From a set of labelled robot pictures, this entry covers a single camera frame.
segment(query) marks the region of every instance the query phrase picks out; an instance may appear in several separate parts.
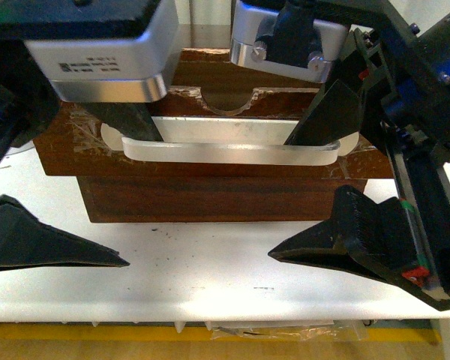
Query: wooden block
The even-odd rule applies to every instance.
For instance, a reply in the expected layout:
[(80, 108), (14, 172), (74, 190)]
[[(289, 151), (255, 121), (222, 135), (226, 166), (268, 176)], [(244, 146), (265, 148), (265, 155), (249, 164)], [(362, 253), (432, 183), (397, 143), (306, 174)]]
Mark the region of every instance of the wooden block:
[(335, 189), (366, 180), (79, 177), (93, 223), (320, 221)]

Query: white tabletop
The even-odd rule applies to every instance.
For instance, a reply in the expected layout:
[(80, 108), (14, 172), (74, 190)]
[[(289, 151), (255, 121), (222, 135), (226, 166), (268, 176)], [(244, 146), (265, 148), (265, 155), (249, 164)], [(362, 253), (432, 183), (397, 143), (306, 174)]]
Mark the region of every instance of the white tabletop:
[[(393, 193), (393, 181), (367, 186), (377, 201)], [(45, 176), (34, 149), (4, 159), (0, 194), (131, 263), (0, 272), (0, 322), (450, 317), (397, 287), (267, 256), (314, 223), (93, 224), (77, 180)]]

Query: metal screw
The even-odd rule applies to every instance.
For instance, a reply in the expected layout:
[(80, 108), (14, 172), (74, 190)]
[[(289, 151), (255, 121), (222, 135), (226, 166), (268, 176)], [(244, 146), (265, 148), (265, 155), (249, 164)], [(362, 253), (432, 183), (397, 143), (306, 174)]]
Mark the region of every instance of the metal screw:
[(367, 49), (371, 49), (372, 47), (374, 47), (374, 43), (370, 39), (365, 39), (365, 46), (367, 47)]
[(413, 23), (413, 24), (411, 24), (410, 25), (410, 30), (412, 30), (412, 33), (414, 34), (414, 35), (418, 35), (418, 34), (420, 34), (420, 28), (419, 28), (419, 26), (417, 25), (417, 24), (415, 24), (415, 23)]
[(252, 59), (262, 62), (267, 59), (267, 44), (263, 41), (255, 41), (253, 44)]
[(323, 54), (321, 52), (312, 52), (308, 57), (308, 68), (312, 71), (323, 70)]
[(445, 71), (442, 71), (440, 73), (440, 75), (438, 76), (438, 80), (443, 84), (443, 85), (450, 85), (450, 75), (448, 75)]

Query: plastic bag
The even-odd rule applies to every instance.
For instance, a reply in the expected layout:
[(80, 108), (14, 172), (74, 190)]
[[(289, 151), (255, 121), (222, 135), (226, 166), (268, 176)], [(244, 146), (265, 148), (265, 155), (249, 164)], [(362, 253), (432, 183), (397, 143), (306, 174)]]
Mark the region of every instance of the plastic bag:
[(368, 337), (362, 321), (335, 321), (325, 325), (227, 327), (226, 323), (212, 323), (211, 339), (237, 336), (240, 338), (276, 341), (360, 341)]

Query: black mount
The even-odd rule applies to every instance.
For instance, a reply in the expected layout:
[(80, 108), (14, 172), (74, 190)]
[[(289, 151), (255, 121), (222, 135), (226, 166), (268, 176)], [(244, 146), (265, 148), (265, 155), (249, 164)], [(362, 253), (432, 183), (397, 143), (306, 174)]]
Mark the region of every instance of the black mount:
[(341, 187), (330, 220), (269, 255), (385, 281), (448, 310), (450, 183), (443, 165), (450, 162), (450, 14), (416, 37), (417, 26), (387, 0), (317, 0), (314, 13), (374, 31), (349, 35), (334, 73), (286, 144), (320, 146), (360, 131), (388, 155), (403, 201), (377, 205)]

